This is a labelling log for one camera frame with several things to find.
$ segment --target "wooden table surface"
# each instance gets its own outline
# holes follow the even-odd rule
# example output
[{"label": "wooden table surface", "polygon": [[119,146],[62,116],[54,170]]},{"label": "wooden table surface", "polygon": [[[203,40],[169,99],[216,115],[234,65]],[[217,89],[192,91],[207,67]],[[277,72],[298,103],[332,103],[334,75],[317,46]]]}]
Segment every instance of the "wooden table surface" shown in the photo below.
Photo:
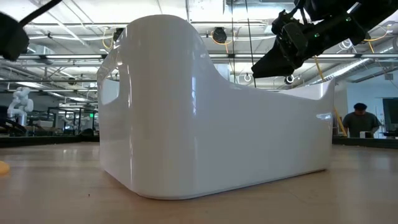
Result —
[{"label": "wooden table surface", "polygon": [[0,149],[0,223],[398,223],[398,150],[336,146],[331,169],[182,201],[129,191],[98,143]]}]

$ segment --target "dark shirt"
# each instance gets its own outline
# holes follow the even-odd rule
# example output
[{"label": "dark shirt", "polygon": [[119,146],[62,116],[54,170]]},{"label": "dark shirt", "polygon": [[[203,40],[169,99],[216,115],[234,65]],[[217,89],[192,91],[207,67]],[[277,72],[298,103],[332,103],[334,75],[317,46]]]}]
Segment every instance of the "dark shirt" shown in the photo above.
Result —
[{"label": "dark shirt", "polygon": [[364,115],[356,115],[354,112],[347,114],[343,120],[343,126],[348,128],[351,138],[359,138],[361,131],[372,131],[381,125],[377,117],[365,112]]}]

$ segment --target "glossy white container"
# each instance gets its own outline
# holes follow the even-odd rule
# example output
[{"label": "glossy white container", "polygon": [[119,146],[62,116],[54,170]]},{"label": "glossy white container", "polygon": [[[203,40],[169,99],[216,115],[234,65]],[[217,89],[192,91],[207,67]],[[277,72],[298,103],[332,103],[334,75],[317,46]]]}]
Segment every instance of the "glossy white container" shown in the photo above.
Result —
[{"label": "glossy white container", "polygon": [[[105,79],[115,68],[120,82]],[[326,169],[334,85],[279,93],[235,85],[185,20],[140,18],[98,70],[101,166],[159,199]]]}]

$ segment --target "orange object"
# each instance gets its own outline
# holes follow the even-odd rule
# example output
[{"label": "orange object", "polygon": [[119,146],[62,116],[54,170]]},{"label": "orange object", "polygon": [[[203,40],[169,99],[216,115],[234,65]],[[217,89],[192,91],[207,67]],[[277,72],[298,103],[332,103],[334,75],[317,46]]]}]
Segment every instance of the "orange object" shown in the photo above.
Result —
[{"label": "orange object", "polygon": [[10,166],[3,161],[0,161],[0,176],[8,174]]}]

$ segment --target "person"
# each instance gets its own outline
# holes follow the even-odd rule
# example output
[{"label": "person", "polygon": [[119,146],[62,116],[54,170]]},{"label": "person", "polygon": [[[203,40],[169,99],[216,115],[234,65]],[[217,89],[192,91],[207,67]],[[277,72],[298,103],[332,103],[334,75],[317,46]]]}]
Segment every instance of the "person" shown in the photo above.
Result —
[{"label": "person", "polygon": [[354,105],[354,112],[347,114],[343,120],[346,133],[349,131],[350,138],[360,138],[360,132],[365,131],[373,134],[381,125],[376,115],[366,112],[367,106],[363,103]]}]

